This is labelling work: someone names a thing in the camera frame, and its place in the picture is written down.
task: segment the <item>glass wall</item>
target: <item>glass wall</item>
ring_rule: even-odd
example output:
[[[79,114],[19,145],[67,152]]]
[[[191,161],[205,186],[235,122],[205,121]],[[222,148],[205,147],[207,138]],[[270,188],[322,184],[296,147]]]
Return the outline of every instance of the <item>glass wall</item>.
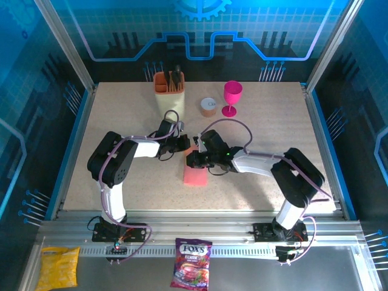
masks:
[[[366,234],[388,232],[387,14],[387,1],[364,2],[316,87],[329,143]]]
[[[306,82],[348,0],[53,0],[92,78]]]
[[[0,289],[15,291],[84,88],[31,0],[0,1]]]

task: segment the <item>beige tabletop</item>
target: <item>beige tabletop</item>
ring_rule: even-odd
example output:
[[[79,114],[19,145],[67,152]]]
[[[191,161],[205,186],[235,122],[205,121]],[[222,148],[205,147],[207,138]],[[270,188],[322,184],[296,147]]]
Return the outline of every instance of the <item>beige tabletop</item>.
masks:
[[[187,82],[185,131],[190,139],[211,122],[222,118],[223,82]],[[283,153],[300,149],[326,176],[301,86],[295,82],[243,82],[244,91],[236,119],[252,133],[250,150]],[[199,104],[205,97],[218,103],[215,116],[205,118]],[[108,131],[122,136],[148,135],[158,129],[161,117],[151,83],[100,83],[77,157],[65,210],[99,210],[101,202],[96,181],[86,165],[90,155]],[[220,122],[214,129],[229,146],[243,146],[246,130],[234,122]],[[283,194],[273,178],[251,173],[208,175],[205,187],[183,184],[184,154],[176,153],[166,162],[136,158],[123,185],[124,206],[132,210],[252,209],[279,210]],[[330,191],[327,182],[324,185]],[[315,205],[320,212],[335,208],[332,203]]]

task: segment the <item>utensil holder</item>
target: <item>utensil holder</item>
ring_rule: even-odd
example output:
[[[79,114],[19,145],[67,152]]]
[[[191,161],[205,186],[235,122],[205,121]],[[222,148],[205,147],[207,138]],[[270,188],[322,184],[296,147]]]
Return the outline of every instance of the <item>utensil holder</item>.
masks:
[[[181,82],[178,89],[175,88],[174,83],[170,79],[170,85],[167,86],[167,80],[164,77],[164,72],[158,72],[153,77],[153,88],[155,91],[156,102],[162,118],[168,110],[175,110],[179,114],[179,120],[184,118],[184,74],[181,72]],[[176,115],[169,112],[167,118],[176,121]]]

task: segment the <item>plastic wine glass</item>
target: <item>plastic wine glass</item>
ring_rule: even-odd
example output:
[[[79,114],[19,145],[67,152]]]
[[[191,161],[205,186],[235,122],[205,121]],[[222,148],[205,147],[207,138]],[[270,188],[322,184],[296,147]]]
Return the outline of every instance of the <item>plastic wine glass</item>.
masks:
[[[233,117],[237,114],[237,109],[234,108],[232,105],[235,105],[240,100],[242,92],[243,85],[241,85],[239,82],[226,82],[224,86],[224,99],[229,105],[225,106],[221,110],[224,116]]]

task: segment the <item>fox's candy bag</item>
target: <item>fox's candy bag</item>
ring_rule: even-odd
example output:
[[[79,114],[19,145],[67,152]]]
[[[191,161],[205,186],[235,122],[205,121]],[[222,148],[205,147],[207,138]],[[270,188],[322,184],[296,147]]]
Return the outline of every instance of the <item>fox's candy bag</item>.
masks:
[[[176,258],[170,287],[208,290],[212,244],[200,239],[175,239]]]

